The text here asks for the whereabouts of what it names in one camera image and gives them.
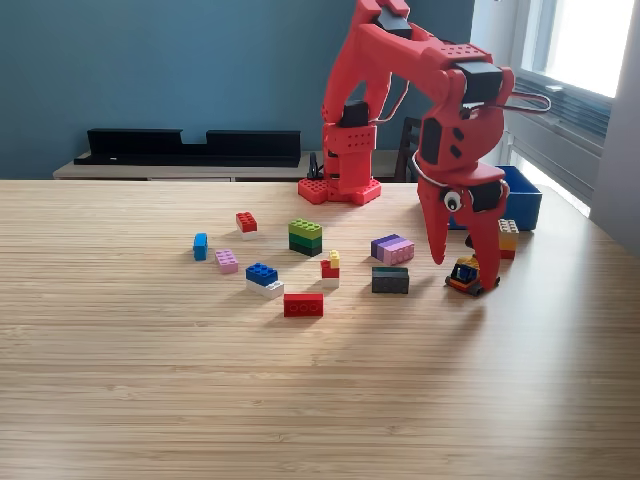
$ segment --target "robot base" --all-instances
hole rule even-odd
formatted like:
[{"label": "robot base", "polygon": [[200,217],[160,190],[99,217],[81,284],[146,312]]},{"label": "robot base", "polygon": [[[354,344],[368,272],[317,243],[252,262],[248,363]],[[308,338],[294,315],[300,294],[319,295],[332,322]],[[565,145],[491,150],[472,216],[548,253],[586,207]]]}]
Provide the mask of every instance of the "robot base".
[{"label": "robot base", "polygon": [[382,185],[373,178],[369,181],[369,185],[366,188],[347,195],[340,195],[337,189],[329,186],[326,180],[310,180],[304,178],[298,182],[298,195],[304,197],[314,205],[320,205],[326,201],[350,202],[354,205],[364,205],[379,197],[381,193]]}]

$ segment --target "yellow toy car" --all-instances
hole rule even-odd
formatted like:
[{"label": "yellow toy car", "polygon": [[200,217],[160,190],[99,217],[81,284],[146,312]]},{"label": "yellow toy car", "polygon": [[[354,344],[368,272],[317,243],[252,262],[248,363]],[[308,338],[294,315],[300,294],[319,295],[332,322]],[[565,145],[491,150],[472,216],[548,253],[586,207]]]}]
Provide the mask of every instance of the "yellow toy car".
[{"label": "yellow toy car", "polygon": [[[451,275],[445,279],[445,283],[463,293],[477,297],[484,292],[480,284],[480,266],[475,255],[460,257],[456,262]],[[500,283],[500,277],[496,279],[496,287]]]}]

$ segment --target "blue plastic bin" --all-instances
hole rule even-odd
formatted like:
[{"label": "blue plastic bin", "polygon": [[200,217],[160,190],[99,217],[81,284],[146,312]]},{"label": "blue plastic bin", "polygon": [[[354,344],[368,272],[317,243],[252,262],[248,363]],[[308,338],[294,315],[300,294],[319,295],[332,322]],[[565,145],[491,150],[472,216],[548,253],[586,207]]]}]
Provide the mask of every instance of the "blue plastic bin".
[{"label": "blue plastic bin", "polygon": [[[507,199],[507,211],[503,218],[515,220],[518,230],[521,232],[535,230],[538,224],[542,192],[527,180],[516,167],[500,165],[498,168],[505,171],[504,179],[511,189],[511,194]],[[456,225],[451,217],[449,230],[465,230],[465,227]]]}]

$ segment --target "wire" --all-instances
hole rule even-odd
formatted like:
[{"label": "wire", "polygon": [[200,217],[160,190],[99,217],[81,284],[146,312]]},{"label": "wire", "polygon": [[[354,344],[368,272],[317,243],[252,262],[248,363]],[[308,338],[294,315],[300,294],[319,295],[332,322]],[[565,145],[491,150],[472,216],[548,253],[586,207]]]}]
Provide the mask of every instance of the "wire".
[{"label": "wire", "polygon": [[385,118],[373,120],[372,123],[374,125],[381,125],[381,124],[387,123],[389,120],[391,120],[393,118],[393,116],[396,114],[396,112],[398,111],[398,108],[400,108],[400,105],[402,104],[402,101],[404,100],[404,97],[407,96],[408,92],[409,92],[409,81],[405,80],[404,81],[404,91],[400,94],[400,96],[396,100],[396,103],[393,104],[393,108],[391,108],[391,111],[389,112],[389,114]]},{"label": "wire", "polygon": [[551,110],[551,99],[539,93],[512,92],[510,97],[524,98],[527,100],[540,102],[541,104],[544,104],[544,107],[535,108],[535,107],[517,107],[512,105],[476,105],[475,107],[464,109],[463,113],[466,115],[469,115],[471,114],[471,112],[475,110],[480,110],[481,108],[501,108],[502,110],[508,110],[511,112],[520,112],[520,113],[526,113],[529,115],[542,115],[547,113],[549,110]]},{"label": "wire", "polygon": [[448,184],[436,182],[433,178],[427,177],[424,174],[424,172],[418,166],[418,161],[416,160],[416,155],[418,155],[418,151],[417,150],[414,152],[413,157],[411,157],[411,161],[413,162],[413,168],[416,169],[416,172],[418,173],[418,175],[420,175],[423,179],[425,179],[429,183],[433,183],[434,185],[437,185],[438,187],[447,188],[449,186]]}]

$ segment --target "blue wall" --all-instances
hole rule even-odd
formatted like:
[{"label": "blue wall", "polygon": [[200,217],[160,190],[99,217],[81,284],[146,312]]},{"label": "blue wall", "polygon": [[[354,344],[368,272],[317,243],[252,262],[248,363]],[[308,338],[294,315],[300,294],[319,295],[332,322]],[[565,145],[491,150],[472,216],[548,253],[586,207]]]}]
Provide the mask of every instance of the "blue wall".
[{"label": "blue wall", "polygon": [[[473,0],[410,3],[414,22],[468,40]],[[325,84],[353,5],[2,1],[0,178],[51,178],[87,149],[94,127],[184,128],[186,142],[204,141],[208,129],[299,129],[303,149],[317,149]],[[380,148],[397,148],[416,102],[412,92],[381,130]]]}]

